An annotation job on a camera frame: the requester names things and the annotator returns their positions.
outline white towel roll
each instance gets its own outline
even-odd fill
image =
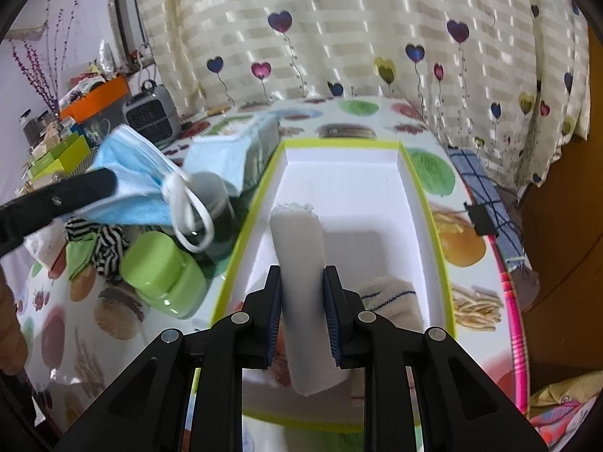
[[[270,230],[283,282],[285,348],[293,389],[310,396],[343,382],[335,365],[324,315],[323,230],[311,206],[276,206]]]

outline heart-patterned curtain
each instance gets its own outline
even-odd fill
[[[572,0],[138,0],[181,113],[318,96],[407,98],[509,188],[545,179],[588,122]]]

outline hand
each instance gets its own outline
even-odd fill
[[[22,371],[27,359],[27,344],[13,303],[13,293],[0,267],[0,370],[8,376]]]

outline green cloth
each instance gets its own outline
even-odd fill
[[[98,234],[89,232],[77,241],[70,241],[67,244],[67,274],[69,280],[75,278],[90,263],[92,252],[98,240]]]

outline green lid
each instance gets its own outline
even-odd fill
[[[172,239],[149,231],[126,251],[119,273],[132,287],[151,299],[168,293],[180,278],[185,262]]]

